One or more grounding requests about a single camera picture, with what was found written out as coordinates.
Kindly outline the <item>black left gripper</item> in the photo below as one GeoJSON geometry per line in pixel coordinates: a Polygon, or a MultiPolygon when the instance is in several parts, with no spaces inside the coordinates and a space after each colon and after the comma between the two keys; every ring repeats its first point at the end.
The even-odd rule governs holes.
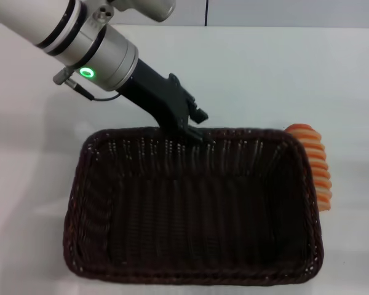
{"type": "Polygon", "coordinates": [[[174,74],[164,78],[138,60],[133,73],[117,92],[152,115],[161,128],[181,129],[188,140],[203,142],[203,133],[188,125],[189,118],[201,124],[208,119],[208,114],[194,104],[195,99],[174,74]]]}

